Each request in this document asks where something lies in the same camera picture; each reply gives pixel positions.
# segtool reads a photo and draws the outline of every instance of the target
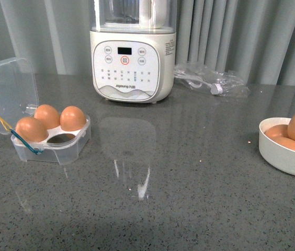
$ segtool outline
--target digital display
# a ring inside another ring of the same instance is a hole
[[[117,47],[117,53],[122,55],[131,55],[131,48]]]

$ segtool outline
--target egg holder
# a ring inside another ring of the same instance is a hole
[[[88,115],[85,115],[87,122],[83,128],[74,132],[63,131],[59,126],[48,130],[49,136],[42,142],[24,144],[16,138],[18,135],[10,125],[16,125],[23,117],[33,116],[38,106],[36,81],[30,62],[21,58],[0,61],[0,134],[13,133],[10,139],[22,161],[33,160],[66,165],[77,160],[82,148],[91,139]],[[47,143],[48,139],[62,133],[70,133],[75,137],[64,143]]]
[[[295,176],[295,151],[271,140],[265,132],[278,124],[289,124],[290,118],[268,118],[259,124],[259,151],[273,167]]]

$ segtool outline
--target clear plastic container lid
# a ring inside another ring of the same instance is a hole
[[[38,106],[31,63],[21,58],[0,61],[0,117],[14,128],[22,117],[32,116]],[[0,133],[9,134],[1,122]]]

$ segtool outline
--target blender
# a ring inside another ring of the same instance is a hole
[[[154,103],[174,81],[176,0],[91,2],[93,84],[104,98]]]

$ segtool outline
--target plastic egg container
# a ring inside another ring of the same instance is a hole
[[[0,61],[0,116],[15,126],[23,117],[31,117],[39,106],[36,81],[31,64],[26,59],[11,58]],[[59,127],[48,130],[49,136],[42,142],[29,143],[34,149],[42,150],[36,155],[14,135],[11,141],[22,161],[34,160],[69,164],[78,159],[79,153],[91,138],[90,117],[86,116],[83,128],[65,132]],[[69,133],[75,137],[64,143],[48,143],[55,135]],[[0,134],[10,134],[0,122]]]

